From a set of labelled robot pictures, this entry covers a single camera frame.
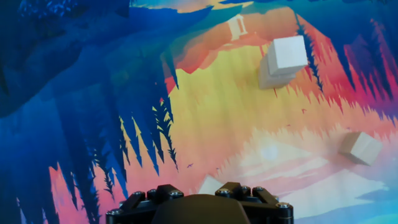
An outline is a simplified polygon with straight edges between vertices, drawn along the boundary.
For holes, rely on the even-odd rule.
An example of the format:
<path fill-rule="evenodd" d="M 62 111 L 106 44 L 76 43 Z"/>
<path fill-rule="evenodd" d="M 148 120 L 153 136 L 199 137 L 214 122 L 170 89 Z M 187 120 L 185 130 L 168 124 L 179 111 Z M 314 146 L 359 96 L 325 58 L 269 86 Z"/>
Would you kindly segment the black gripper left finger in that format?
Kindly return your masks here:
<path fill-rule="evenodd" d="M 161 204 L 181 197 L 184 193 L 170 184 L 134 192 L 118 208 L 106 212 L 106 224 L 150 224 Z"/>

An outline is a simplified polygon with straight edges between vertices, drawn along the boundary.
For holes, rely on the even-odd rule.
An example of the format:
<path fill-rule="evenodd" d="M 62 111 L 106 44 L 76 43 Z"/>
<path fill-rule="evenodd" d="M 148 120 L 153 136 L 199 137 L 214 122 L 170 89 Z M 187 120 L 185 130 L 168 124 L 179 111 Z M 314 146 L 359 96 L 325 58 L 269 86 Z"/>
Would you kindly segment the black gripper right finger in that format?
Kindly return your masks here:
<path fill-rule="evenodd" d="M 238 201 L 251 224 L 293 224 L 293 206 L 280 202 L 264 187 L 251 189 L 238 182 L 227 182 L 215 195 Z"/>

